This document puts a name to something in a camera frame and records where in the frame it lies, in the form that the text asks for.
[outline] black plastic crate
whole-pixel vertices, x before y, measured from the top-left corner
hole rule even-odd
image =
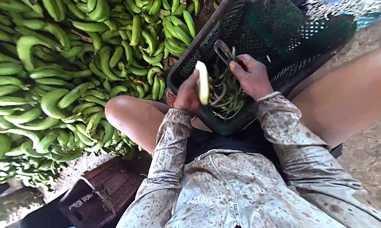
[[[170,71],[168,86],[176,94],[198,60],[213,75],[213,44],[221,39],[235,46],[236,54],[249,54],[265,64],[274,90],[287,95],[344,47],[355,30],[352,16],[311,21],[289,0],[224,0]],[[253,105],[248,99],[226,121],[208,106],[201,106],[197,116],[213,132],[231,135],[254,120]]]

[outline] fingernail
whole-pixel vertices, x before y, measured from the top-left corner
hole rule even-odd
[[[234,62],[234,61],[231,61],[231,62],[230,62],[230,68],[231,68],[231,69],[234,69],[234,67],[235,67],[235,62]]]

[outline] dirty long sleeve shirt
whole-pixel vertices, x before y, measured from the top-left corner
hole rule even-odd
[[[184,165],[191,115],[172,108],[148,178],[117,227],[381,228],[381,211],[360,181],[299,121],[294,104],[275,92],[255,109],[287,183],[261,154],[213,149]]]

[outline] hand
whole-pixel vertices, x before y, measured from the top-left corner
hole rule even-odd
[[[179,87],[174,108],[194,113],[199,109],[200,101],[197,94],[196,83],[199,79],[199,70],[193,70],[193,74]]]
[[[274,92],[264,64],[247,54],[239,55],[238,58],[247,67],[247,71],[234,61],[230,62],[230,70],[238,78],[241,87],[248,95],[257,101]]]

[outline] plastic crate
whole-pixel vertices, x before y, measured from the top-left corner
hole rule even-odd
[[[83,174],[58,207],[77,228],[104,227],[120,218],[143,179],[131,160],[115,157]]]
[[[176,94],[198,60],[213,72],[217,57],[213,45],[221,39],[230,48],[235,46],[236,54],[264,63],[274,90],[287,95],[344,47],[355,29],[348,15],[311,21],[289,0],[224,0],[174,65],[167,83]],[[254,120],[253,105],[249,97],[238,115],[227,121],[208,106],[201,106],[197,116],[213,132],[231,135]]]

